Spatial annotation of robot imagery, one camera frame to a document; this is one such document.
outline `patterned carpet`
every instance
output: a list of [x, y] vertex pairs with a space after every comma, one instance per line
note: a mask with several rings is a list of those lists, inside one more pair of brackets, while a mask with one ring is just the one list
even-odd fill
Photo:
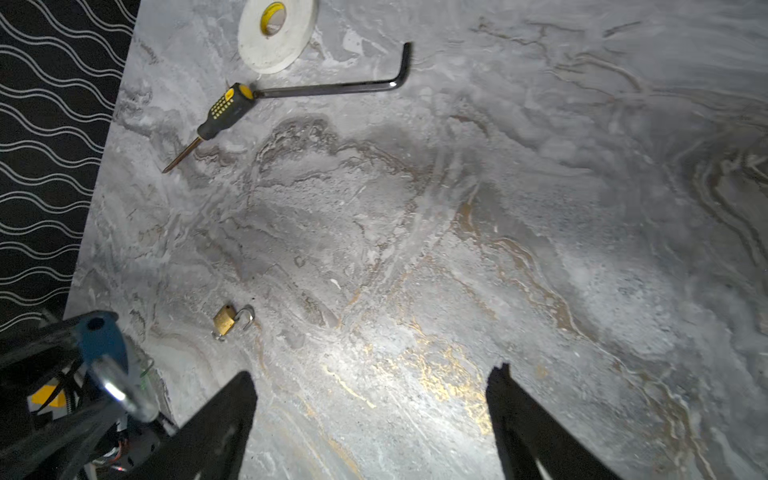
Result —
[[138, 6], [0, 2], [0, 336], [64, 312]]

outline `tape roll hole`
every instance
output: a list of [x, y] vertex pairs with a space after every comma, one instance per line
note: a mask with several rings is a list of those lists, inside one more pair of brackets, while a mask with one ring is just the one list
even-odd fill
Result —
[[261, 14], [261, 33], [266, 37], [275, 35], [286, 22], [286, 6], [280, 2], [274, 2], [264, 9]]

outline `white tape roll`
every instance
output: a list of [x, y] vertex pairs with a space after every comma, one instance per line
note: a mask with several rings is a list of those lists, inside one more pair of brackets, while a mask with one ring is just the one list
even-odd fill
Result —
[[248, 0], [237, 32], [240, 57], [259, 73], [281, 71], [301, 55], [315, 20], [316, 0]]

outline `brass padlock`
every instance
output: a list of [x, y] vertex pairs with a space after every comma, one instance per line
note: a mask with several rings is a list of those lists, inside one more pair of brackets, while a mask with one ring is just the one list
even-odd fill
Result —
[[255, 313], [251, 305], [244, 306], [242, 309], [240, 309], [239, 312], [235, 312], [235, 309], [231, 305], [222, 306], [221, 310], [219, 310], [219, 313], [217, 313], [214, 317], [215, 330], [211, 332], [211, 334], [214, 336], [214, 339], [223, 341], [224, 336], [229, 333], [230, 330], [232, 330], [232, 327], [235, 326], [237, 321], [240, 320], [240, 318], [243, 316], [246, 317], [247, 328], [250, 323], [253, 322], [253, 318], [255, 317]]

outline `blue plastic part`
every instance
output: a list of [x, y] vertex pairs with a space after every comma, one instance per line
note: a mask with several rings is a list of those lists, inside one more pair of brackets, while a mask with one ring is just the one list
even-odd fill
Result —
[[80, 315], [80, 323], [74, 328], [83, 362], [88, 368], [103, 355], [111, 356], [128, 374], [128, 354], [123, 334], [118, 328], [115, 312], [97, 310]]

